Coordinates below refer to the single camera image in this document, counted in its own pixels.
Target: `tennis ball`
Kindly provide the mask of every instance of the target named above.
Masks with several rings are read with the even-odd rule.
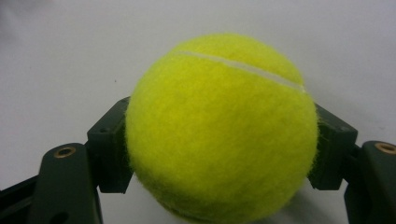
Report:
[[[296,67],[236,34],[176,46],[139,80],[126,112],[138,179],[194,223],[275,213],[302,185],[317,137],[316,109]]]

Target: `tennis ball seam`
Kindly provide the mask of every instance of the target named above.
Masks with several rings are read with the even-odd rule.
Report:
[[[203,54],[203,53],[198,53],[198,52],[193,52],[193,51],[187,51],[187,50],[180,50],[177,51],[177,53],[180,54],[185,54],[185,55],[190,55],[193,57],[197,57],[197,58],[201,58],[201,59],[207,59],[209,61],[212,62],[217,62],[217,63],[223,63],[231,68],[236,68],[236,69],[240,69],[240,70],[244,70],[246,72],[249,73],[253,73],[255,75],[258,75],[260,77],[264,77],[268,80],[271,80],[279,85],[288,87],[288,88],[292,88],[294,90],[297,90],[301,93],[306,93],[304,85],[292,82],[286,78],[283,78],[280,75],[274,74],[274,73],[270,73],[268,71],[265,71],[263,69],[261,69],[260,67],[257,66],[253,66],[251,64],[248,63],[242,63],[242,62],[238,62],[238,61],[233,61],[233,60],[229,60],[223,57],[219,57],[219,56],[215,56],[215,55],[210,55],[210,54]]]

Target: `gray background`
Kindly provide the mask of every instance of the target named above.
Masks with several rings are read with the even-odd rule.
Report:
[[[86,132],[180,41],[251,35],[301,69],[315,101],[368,140],[395,143],[396,2],[0,1],[0,189],[36,175],[53,147]],[[257,223],[347,223],[343,193],[306,181]],[[106,223],[184,223],[133,179],[101,194]]]

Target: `fuzzy yellow felt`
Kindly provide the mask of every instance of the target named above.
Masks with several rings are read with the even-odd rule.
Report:
[[[247,36],[181,43],[139,80],[126,113],[131,166],[191,222],[268,217],[315,157],[317,115],[296,67]]]

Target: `yellow tennis ball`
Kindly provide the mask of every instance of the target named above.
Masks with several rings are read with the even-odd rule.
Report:
[[[235,34],[172,49],[140,79],[126,112],[138,179],[167,210],[197,223],[272,215],[302,185],[317,137],[295,66]]]

